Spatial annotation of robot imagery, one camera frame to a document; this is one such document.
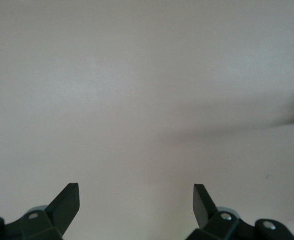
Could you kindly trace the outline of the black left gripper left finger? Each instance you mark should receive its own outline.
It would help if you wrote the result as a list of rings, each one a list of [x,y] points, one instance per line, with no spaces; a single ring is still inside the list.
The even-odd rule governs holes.
[[[0,217],[0,240],[61,240],[79,208],[79,184],[69,183],[49,205],[34,207],[8,224]]]

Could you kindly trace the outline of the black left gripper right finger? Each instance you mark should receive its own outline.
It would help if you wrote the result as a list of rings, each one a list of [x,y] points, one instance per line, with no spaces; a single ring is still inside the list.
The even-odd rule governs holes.
[[[294,240],[278,221],[262,218],[249,225],[234,210],[218,208],[202,184],[193,186],[193,212],[198,223],[194,240]]]

